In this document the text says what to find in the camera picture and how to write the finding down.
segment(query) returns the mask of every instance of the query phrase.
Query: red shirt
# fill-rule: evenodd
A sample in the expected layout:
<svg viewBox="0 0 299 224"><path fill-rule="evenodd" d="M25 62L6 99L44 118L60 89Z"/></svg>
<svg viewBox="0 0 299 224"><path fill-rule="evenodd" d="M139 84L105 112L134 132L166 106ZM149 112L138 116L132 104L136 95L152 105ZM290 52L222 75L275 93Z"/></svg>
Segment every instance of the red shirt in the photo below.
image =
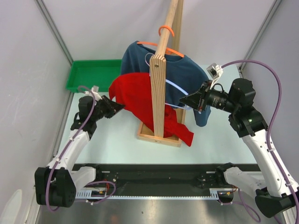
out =
<svg viewBox="0 0 299 224"><path fill-rule="evenodd" d="M151 100L149 73L128 73L117 77L109 87L109 97L125 105L150 130L154 131L153 108ZM165 105L164 138L178 136L186 145L191 146L194 133L177 122L177 114Z"/></svg>

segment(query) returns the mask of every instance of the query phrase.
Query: clothes hanger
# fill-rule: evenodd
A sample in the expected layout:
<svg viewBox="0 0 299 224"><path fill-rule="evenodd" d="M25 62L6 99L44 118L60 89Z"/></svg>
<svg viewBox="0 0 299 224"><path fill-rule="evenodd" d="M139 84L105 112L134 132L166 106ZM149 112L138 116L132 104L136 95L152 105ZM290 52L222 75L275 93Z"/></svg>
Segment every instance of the clothes hanger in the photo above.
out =
<svg viewBox="0 0 299 224"><path fill-rule="evenodd" d="M171 32L172 36L174 36L174 32L173 32L173 30L172 30L169 26L165 26L165 25L160 26L159 31L158 31L158 32L159 32L159 36L161 35L161 29L162 29L162 28L166 28L166 29L168 29L168 30ZM152 45L152 46L158 46L158 44L156 44L156 43L145 42L145 41L139 41L139 42L137 42L137 44L148 44L148 45ZM178 55L178 56L184 57L183 54L179 53L179 52L176 51L176 50L170 49L170 48L166 48L165 53L166 53L166 54L174 53L174 54L176 54L176 55Z"/></svg>
<svg viewBox="0 0 299 224"><path fill-rule="evenodd" d="M147 55L154 55L153 53L147 53L145 56L144 56L144 60L145 60L145 63L150 66L150 64L146 61L146 56ZM183 94L185 94L186 96L189 95L187 93L187 91L185 91L183 88L181 88L180 86L178 86L177 84L173 83L172 81L169 81L168 79L165 80L166 83L172 85L174 88L180 90ZM184 107L181 107L181 106L176 106L176 105L172 105L172 104L169 104L169 103L166 103L166 105L169 105L169 106L172 106L172 107L176 107L176 108L181 108L181 109L184 109L184 110L190 110L192 109L191 107L185 105Z"/></svg>

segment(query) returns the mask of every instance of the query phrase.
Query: wooden pole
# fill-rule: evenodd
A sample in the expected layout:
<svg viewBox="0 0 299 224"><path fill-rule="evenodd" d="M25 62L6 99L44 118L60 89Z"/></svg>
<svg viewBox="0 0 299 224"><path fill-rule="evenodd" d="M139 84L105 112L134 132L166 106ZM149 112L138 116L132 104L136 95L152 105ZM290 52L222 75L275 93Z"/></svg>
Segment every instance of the wooden pole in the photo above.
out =
<svg viewBox="0 0 299 224"><path fill-rule="evenodd" d="M171 48L176 51L179 51L179 43L181 39L183 4L184 0L178 0L178 7L172 24L172 30L175 35L172 38Z"/></svg>
<svg viewBox="0 0 299 224"><path fill-rule="evenodd" d="M165 20L166 26L172 27L174 16L177 10L178 0L171 0L168 14ZM170 31L163 28L160 40L154 56L149 61L150 84L153 104L154 134L163 137L164 133L164 111L165 111L165 80L166 80L166 59L164 57Z"/></svg>

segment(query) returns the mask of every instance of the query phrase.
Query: white wall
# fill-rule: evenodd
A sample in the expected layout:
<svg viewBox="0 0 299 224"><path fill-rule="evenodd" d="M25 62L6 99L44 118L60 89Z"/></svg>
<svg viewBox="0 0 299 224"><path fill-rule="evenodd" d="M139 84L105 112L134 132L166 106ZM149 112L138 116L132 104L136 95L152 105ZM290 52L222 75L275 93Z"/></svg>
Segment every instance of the white wall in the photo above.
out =
<svg viewBox="0 0 299 224"><path fill-rule="evenodd" d="M266 30L252 59L270 65L282 83L282 102L272 129L272 138L285 165L299 181L299 1L284 1ZM255 105L268 123L273 114L278 88L267 70L247 64L244 75L253 80Z"/></svg>
<svg viewBox="0 0 299 224"><path fill-rule="evenodd" d="M170 0L44 0L74 60L119 59L158 42ZM199 64L244 58L274 0L185 0L180 51Z"/></svg>
<svg viewBox="0 0 299 224"><path fill-rule="evenodd" d="M70 65L33 0L0 1L0 49L0 214L21 189L21 224L34 172L51 157Z"/></svg>

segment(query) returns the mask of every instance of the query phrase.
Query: shirt sleeve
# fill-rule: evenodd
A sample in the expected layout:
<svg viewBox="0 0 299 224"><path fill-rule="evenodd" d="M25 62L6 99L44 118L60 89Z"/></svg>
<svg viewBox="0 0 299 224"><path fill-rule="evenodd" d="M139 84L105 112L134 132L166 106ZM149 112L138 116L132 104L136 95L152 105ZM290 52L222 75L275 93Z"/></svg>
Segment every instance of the shirt sleeve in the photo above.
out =
<svg viewBox="0 0 299 224"><path fill-rule="evenodd" d="M207 106L205 111L199 113L196 110L193 110L195 116L196 125L199 127L204 127L207 124L207 120L211 113L211 107Z"/></svg>

